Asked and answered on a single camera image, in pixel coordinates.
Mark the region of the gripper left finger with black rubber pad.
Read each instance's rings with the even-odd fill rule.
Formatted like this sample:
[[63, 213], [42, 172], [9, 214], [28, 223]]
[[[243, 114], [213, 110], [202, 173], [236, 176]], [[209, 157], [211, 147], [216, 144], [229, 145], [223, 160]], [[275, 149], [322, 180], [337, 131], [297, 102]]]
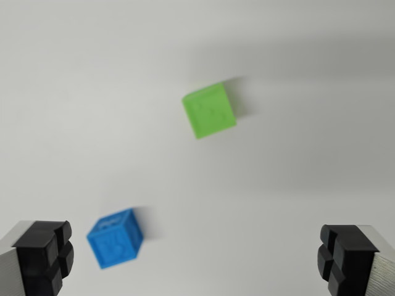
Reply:
[[1, 295], [58, 295], [73, 266], [68, 221], [19, 221], [1, 238]]

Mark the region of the gripper right finger with black rubber pad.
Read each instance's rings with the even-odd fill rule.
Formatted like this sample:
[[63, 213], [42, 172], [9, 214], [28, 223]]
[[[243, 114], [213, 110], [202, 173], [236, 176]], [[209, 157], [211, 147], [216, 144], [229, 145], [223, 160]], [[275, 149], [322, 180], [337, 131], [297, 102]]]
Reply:
[[394, 295], [394, 247], [370, 225], [320, 231], [317, 266], [331, 295]]

